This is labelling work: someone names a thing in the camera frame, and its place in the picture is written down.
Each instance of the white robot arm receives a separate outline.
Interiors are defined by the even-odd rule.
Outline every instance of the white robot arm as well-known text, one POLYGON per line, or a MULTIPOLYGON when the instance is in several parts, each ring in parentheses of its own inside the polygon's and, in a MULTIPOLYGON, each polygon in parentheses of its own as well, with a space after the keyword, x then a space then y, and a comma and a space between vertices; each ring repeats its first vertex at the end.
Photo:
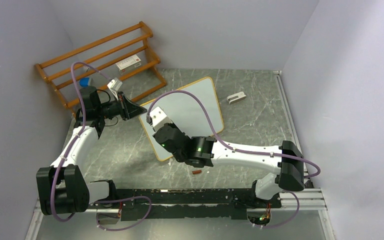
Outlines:
POLYGON ((155 131, 153 137, 164 149, 172 153, 181 163, 194 167, 216 167, 218 165, 233 165, 248 168, 258 168, 269 172, 265 177, 256 181, 255 196, 259 199, 270 200, 273 195, 284 190, 302 191, 304 189, 304 164, 293 159, 275 156, 283 151, 293 152, 294 156, 302 157, 292 142, 284 141, 289 149, 282 146, 252 146, 224 142, 233 150, 226 148, 213 137, 198 136, 189 138, 160 108, 150 112, 151 124, 155 131), (269 152, 268 156, 248 154, 235 149, 269 152))
MULTIPOLYGON (((58 175, 57 184, 64 181, 65 187, 59 187, 55 190, 54 202, 58 214, 84 212, 91 203, 98 200, 119 199, 117 196, 119 189, 115 188, 112 180, 85 182, 83 174, 86 169, 83 159, 86 158, 89 150, 99 139, 105 126, 104 118, 120 115, 123 120, 128 120, 146 112, 146 109, 131 103, 122 93, 119 100, 105 103, 106 105, 96 102, 99 101, 99 98, 96 98, 96 89, 86 89, 83 93, 85 93, 82 95, 83 101, 88 106, 86 108, 87 116, 89 116, 86 121, 88 126, 78 135, 82 119, 77 113, 77 121, 74 125, 71 140, 77 136, 78 139, 72 146, 58 175)), ((266 201, 266 203, 273 201, 273 199, 276 199, 274 195, 282 190, 297 192, 304 189, 303 162, 277 156, 277 154, 287 154, 302 158, 301 153, 290 141, 283 141, 282 146, 251 146, 224 142, 232 147, 232 149, 228 149, 213 137, 186 136, 160 107, 156 107, 151 111, 150 115, 152 116, 152 127, 155 131, 153 137, 164 149, 172 153, 180 163, 197 168, 233 165, 268 171, 268 175, 256 180, 252 188, 249 189, 251 193, 249 199, 260 204, 255 207, 261 206, 261 200, 266 201), (271 154, 248 154, 235 151, 235 149, 269 152, 271 154)), ((62 154, 50 167, 40 168, 36 174, 40 206, 45 215, 51 214, 51 183, 61 158, 62 154)))

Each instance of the white panel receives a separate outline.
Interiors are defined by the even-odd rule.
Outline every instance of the white panel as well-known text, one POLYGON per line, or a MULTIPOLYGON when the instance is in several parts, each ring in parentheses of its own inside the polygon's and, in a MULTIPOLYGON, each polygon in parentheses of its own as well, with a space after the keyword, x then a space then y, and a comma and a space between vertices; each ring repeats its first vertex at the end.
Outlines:
MULTIPOLYGON (((206 77, 195 81, 183 88, 184 91, 195 95, 204 105, 211 119, 215 131, 221 132, 224 128, 222 114, 213 80, 206 77)), ((142 105, 148 109, 152 101, 142 105)), ((189 137, 211 136, 211 128, 198 103, 189 95, 173 93, 161 98, 154 107, 160 107, 176 126, 189 137)), ((152 136, 153 128, 147 123, 146 114, 139 116, 140 122, 145 128, 146 134, 152 143, 152 147, 159 161, 164 161, 173 155, 160 146, 152 136)))

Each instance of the lavender wall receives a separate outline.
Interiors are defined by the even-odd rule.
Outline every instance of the lavender wall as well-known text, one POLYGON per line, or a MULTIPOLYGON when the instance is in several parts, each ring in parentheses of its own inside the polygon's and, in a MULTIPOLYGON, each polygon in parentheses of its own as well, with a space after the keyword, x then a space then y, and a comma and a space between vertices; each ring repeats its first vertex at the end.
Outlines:
POLYGON ((337 239, 384 239, 384 0, 321 0, 282 81, 337 239))
MULTIPOLYGON (((150 44, 161 58, 160 67, 264 70, 283 68, 319 2, 49 1, 75 48, 144 21, 154 33, 150 44)), ((98 53, 91 50, 82 59, 98 53)))
POLYGON ((33 65, 73 49, 46 0, 0 0, 0 239, 24 239, 36 171, 61 152, 70 116, 33 65))

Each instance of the cardboard box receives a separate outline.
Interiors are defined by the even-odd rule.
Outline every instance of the cardboard box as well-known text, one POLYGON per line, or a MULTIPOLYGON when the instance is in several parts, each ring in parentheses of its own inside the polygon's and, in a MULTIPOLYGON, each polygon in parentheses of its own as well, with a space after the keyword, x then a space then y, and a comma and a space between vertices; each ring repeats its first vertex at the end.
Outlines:
POLYGON ((129 56, 115 64, 120 71, 121 75, 131 72, 133 69, 138 68, 142 65, 141 59, 135 54, 129 56))

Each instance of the wooden shelf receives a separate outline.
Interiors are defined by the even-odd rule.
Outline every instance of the wooden shelf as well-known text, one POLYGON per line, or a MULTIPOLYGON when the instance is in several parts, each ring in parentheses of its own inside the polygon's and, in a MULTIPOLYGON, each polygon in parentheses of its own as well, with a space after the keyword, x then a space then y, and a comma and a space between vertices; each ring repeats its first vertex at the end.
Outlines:
MULTIPOLYGON (((65 60, 67 58, 73 57, 73 56, 75 56, 75 55, 77 55, 79 53, 87 51, 87 50, 89 50, 91 48, 94 48, 94 47, 96 47, 98 45, 104 44, 104 43, 106 43, 106 42, 108 42, 110 40, 118 38, 118 37, 120 37, 122 35, 130 33, 130 32, 132 32, 134 30, 137 30, 137 29, 141 29, 142 30, 141 31, 142 32, 141 36, 136 37, 136 38, 134 38, 132 40, 129 40, 127 42, 124 42, 123 44, 120 44, 120 45, 118 45, 116 47, 113 47, 111 49, 108 49, 108 50, 106 50, 106 51, 104 51, 104 52, 102 52, 102 53, 100 53, 100 54, 98 54, 96 56, 93 56, 91 58, 88 58, 88 59, 84 60, 83 62, 85 62, 87 64, 93 63, 93 62, 95 62, 95 61, 97 61, 99 59, 102 59, 102 58, 104 58, 106 56, 109 56, 109 55, 111 55, 111 54, 113 54, 113 53, 115 53, 117 51, 120 51, 122 49, 125 49, 125 48, 127 48, 127 47, 129 47, 129 46, 131 46, 133 44, 136 44, 136 43, 142 41, 143 46, 141 46, 141 47, 139 47, 139 48, 137 48, 137 49, 135 49, 133 51, 130 51, 130 52, 128 52, 128 53, 126 53, 126 54, 124 54, 124 55, 122 55, 120 57, 117 57, 117 58, 115 58, 115 59, 113 59, 113 60, 111 60, 111 61, 109 61, 107 63, 104 63, 104 64, 102 64, 102 65, 100 65, 100 66, 98 66, 96 68, 99 71, 103 70, 105 68, 108 68, 109 66, 112 66, 112 65, 120 62, 123 59, 126 59, 126 58, 128 58, 130 56, 133 56, 135 54, 138 54, 138 53, 144 51, 145 52, 145 56, 146 56, 146 60, 147 60, 147 64, 145 64, 145 65, 143 65, 143 66, 141 66, 139 68, 136 68, 135 70, 133 70, 133 71, 131 71, 129 73, 126 73, 125 75, 122 75, 121 77, 119 77, 119 79, 121 81, 125 81, 128 78, 130 78, 130 77, 132 77, 132 76, 134 76, 134 75, 136 75, 136 74, 138 74, 138 73, 140 73, 142 71, 145 71, 147 69, 150 69, 156 75, 156 77, 160 81, 160 84, 158 84, 158 85, 156 85, 156 86, 146 90, 145 92, 139 94, 138 96, 136 96, 136 97, 134 97, 132 99, 133 102, 139 101, 139 100, 143 99, 144 97, 148 96, 149 94, 151 94, 151 93, 157 91, 158 89, 161 89, 161 88, 163 88, 164 86, 167 85, 166 80, 163 78, 163 76, 158 72, 158 70, 156 68, 156 65, 160 63, 160 58, 152 50, 152 48, 148 45, 148 38, 152 38, 154 36, 154 34, 153 34, 152 30, 142 21, 139 22, 136 25, 133 25, 131 27, 123 29, 123 30, 121 30, 119 32, 113 33, 113 34, 111 34, 109 36, 106 36, 104 38, 101 38, 101 39, 99 39, 97 41, 91 42, 91 43, 89 43, 89 44, 87 44, 85 46, 79 47, 79 48, 77 48, 77 49, 75 49, 73 51, 67 52, 67 53, 65 53, 65 54, 63 54, 61 56, 55 57, 55 58, 53 58, 51 60, 48 60, 48 61, 45 61, 43 63, 37 63, 34 66, 35 66, 36 70, 38 71, 38 73, 40 74, 40 76, 42 77, 42 79, 46 83, 51 85, 51 87, 53 88, 53 90, 57 94, 58 98, 60 99, 62 105, 66 109, 70 109, 71 112, 74 115, 75 114, 74 107, 77 104, 79 104, 79 102, 80 102, 79 99, 76 98, 76 99, 74 99, 72 101, 67 101, 67 99, 63 96, 63 94, 60 91, 61 89, 63 89, 65 87, 73 84, 73 80, 70 78, 70 79, 67 79, 66 81, 64 81, 64 82, 62 82, 62 83, 60 83, 58 85, 55 85, 55 83, 53 82, 53 80, 55 80, 57 78, 60 78, 60 77, 62 77, 64 75, 70 73, 70 71, 71 71, 70 67, 62 69, 59 72, 54 73, 54 74, 49 75, 49 76, 45 72, 44 68, 47 68, 47 67, 49 67, 51 65, 54 65, 54 64, 56 64, 56 63, 58 63, 58 62, 60 62, 62 60, 65 60)), ((76 66, 74 66, 74 69, 79 69, 81 67, 82 67, 81 64, 77 64, 76 66)), ((96 72, 93 69, 90 69, 89 71, 87 71, 87 72, 85 72, 83 74, 78 75, 76 77, 76 81, 79 81, 80 79, 85 78, 87 76, 90 76, 90 75, 92 75, 94 73, 96 73, 96 72)), ((107 85, 103 85, 103 86, 99 87, 99 89, 101 89, 101 90, 105 90, 107 88, 108 88, 107 85)))

